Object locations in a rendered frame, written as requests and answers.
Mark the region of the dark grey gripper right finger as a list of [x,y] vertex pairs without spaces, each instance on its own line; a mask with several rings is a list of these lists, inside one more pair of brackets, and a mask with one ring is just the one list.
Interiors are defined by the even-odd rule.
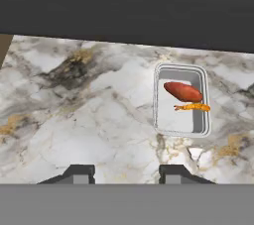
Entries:
[[191,174],[183,165],[160,165],[159,184],[210,184],[212,181]]

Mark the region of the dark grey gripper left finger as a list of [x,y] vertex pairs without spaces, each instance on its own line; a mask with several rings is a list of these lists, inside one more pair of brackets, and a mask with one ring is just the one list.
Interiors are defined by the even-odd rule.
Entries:
[[63,174],[41,181],[41,184],[95,184],[95,165],[70,165]]

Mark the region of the clear white tupperware container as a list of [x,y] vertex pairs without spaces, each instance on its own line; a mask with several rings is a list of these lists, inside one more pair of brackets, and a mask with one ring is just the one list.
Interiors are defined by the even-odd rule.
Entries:
[[209,104],[207,74],[203,67],[193,64],[160,63],[154,73],[154,126],[163,135],[204,138],[211,131],[210,113],[200,110],[179,110],[174,106],[185,103],[170,94],[166,82],[192,85],[202,94],[202,104]]

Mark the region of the orange fried shrimp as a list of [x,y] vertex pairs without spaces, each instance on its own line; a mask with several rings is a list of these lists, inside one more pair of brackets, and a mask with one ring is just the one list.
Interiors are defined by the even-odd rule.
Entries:
[[174,108],[176,111],[179,110],[199,110],[204,112],[210,111],[210,106],[201,103],[187,104],[183,106],[175,105]]

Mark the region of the red sweet potato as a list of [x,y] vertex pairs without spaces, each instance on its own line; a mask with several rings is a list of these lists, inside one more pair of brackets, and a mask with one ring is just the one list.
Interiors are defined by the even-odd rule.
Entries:
[[182,102],[200,102],[201,92],[195,87],[181,82],[166,82],[164,88]]

